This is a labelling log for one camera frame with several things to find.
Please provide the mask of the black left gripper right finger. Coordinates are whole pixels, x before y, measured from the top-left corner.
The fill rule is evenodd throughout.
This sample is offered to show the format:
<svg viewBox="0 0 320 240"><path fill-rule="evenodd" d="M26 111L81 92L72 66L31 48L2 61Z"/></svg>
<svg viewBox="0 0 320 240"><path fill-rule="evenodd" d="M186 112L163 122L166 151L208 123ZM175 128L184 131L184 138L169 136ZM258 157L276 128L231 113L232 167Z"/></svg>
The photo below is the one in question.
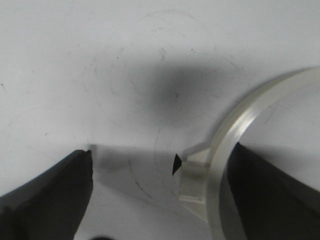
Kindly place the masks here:
<svg viewBox="0 0 320 240"><path fill-rule="evenodd" d="M203 220L214 240L317 240L320 193L278 169L249 148L236 144L222 172L217 198L208 199L207 150L186 161L179 199Z"/></svg>

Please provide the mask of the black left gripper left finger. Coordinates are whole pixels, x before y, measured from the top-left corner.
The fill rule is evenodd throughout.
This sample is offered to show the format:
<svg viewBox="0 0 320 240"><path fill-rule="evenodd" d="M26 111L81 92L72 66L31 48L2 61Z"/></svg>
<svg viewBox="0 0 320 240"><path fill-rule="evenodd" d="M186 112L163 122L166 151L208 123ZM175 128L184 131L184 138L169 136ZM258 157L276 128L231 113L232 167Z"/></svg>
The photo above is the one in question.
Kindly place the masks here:
<svg viewBox="0 0 320 240"><path fill-rule="evenodd" d="M93 191L90 150L75 150L0 198L2 240L72 240Z"/></svg>

